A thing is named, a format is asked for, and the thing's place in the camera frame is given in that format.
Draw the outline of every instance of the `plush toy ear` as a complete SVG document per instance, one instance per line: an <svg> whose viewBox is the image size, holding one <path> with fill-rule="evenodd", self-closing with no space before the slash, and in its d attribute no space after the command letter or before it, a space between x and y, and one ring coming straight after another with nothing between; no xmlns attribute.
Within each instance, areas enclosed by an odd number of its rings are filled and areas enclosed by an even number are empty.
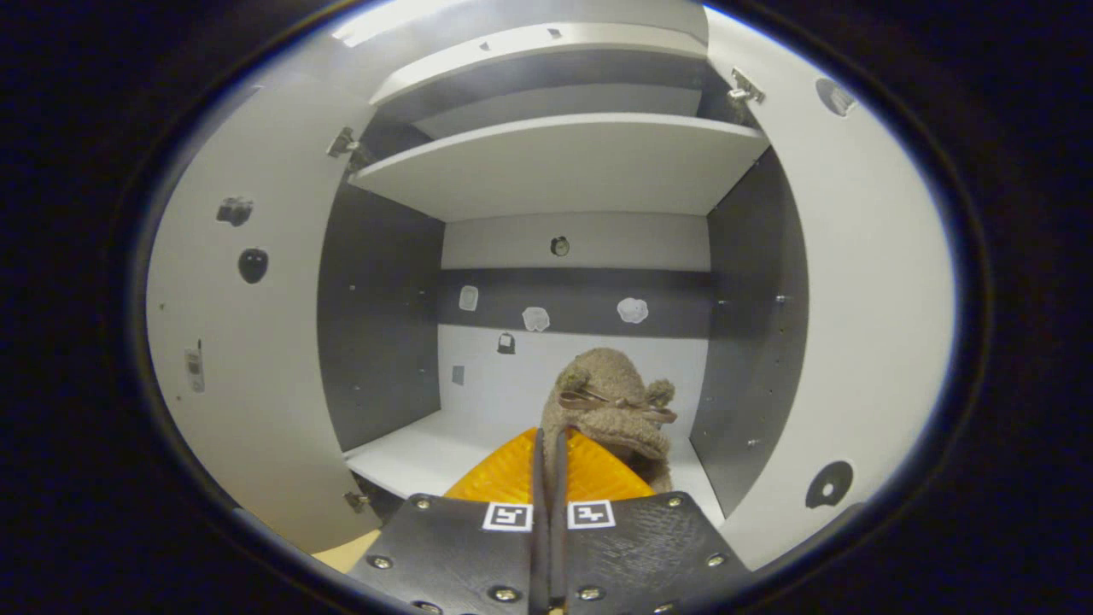
<svg viewBox="0 0 1093 615"><path fill-rule="evenodd" d="M675 386L665 379L649 383L645 390L645 398L656 409L663 409L675 398Z"/></svg>
<svg viewBox="0 0 1093 615"><path fill-rule="evenodd" d="M557 375L557 388L562 391L576 391L588 385L592 375L587 369L579 366L569 366Z"/></svg>

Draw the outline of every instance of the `ribbon bow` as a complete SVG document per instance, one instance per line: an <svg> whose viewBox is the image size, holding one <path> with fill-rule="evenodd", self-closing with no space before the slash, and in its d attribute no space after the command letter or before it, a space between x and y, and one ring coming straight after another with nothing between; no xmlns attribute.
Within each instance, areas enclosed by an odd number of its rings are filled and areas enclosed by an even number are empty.
<svg viewBox="0 0 1093 615"><path fill-rule="evenodd" d="M668 409L658 409L645 401L634 403L625 398L612 401L591 387L583 387L576 391L563 391L557 394L557 405L567 411L595 411L597 409L621 409L640 413L642 418L654 423L674 423L675 413Z"/></svg>

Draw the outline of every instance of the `stuffed toy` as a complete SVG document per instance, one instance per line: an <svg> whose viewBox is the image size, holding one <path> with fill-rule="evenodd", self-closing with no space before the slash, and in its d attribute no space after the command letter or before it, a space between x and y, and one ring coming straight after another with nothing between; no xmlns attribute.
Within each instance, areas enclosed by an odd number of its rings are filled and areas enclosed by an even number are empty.
<svg viewBox="0 0 1093 615"><path fill-rule="evenodd" d="M667 409L675 387L667 380L643 385L626 355L595 348L559 375L543 406L544 463L548 493L554 489L559 434L572 427L598 442L658 494L672 489L668 472L668 437L660 426L675 421Z"/></svg>

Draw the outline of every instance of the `open cabinet door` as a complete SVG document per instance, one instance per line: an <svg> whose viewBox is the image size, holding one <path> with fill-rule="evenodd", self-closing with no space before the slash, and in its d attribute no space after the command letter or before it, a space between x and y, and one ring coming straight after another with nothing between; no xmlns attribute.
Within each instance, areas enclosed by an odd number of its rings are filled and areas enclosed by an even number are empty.
<svg viewBox="0 0 1093 615"><path fill-rule="evenodd" d="M322 240L348 159L327 146L344 126L360 133L373 110L325 81L277 76L211 134L171 196L149 265L149 345L171 415L205 470L316 553L378 525L343 498L356 487L316 334ZM249 216L218 218L235 197L252 203Z"/></svg>
<svg viewBox="0 0 1093 615"><path fill-rule="evenodd" d="M884 125L861 104L845 116L832 111L816 67L706 12L713 67L741 87L739 70L764 94L748 106L784 166L808 261L809 326L792 410L722 527L754 569L866 501L906 459L948 370L955 281L937 204ZM835 506L809 508L810 485L836 461L853 469L849 490Z"/></svg>

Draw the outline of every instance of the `orange plastic object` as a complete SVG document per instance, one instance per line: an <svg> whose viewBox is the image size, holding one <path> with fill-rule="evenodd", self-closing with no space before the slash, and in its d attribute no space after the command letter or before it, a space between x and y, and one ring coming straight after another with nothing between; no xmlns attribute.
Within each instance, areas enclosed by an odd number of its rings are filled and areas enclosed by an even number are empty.
<svg viewBox="0 0 1093 615"><path fill-rule="evenodd" d="M490 454L444 494L477 502L531 504L531 463L537 428L531 428Z"/></svg>
<svg viewBox="0 0 1093 615"><path fill-rule="evenodd" d="M565 499L627 500L654 496L653 487L626 468L619 458L575 429L569 429L568 475Z"/></svg>
<svg viewBox="0 0 1093 615"><path fill-rule="evenodd" d="M459 480L445 497L480 502L531 504L537 429L503 445ZM626 464L583 434L567 430L566 501L625 500L655 495Z"/></svg>

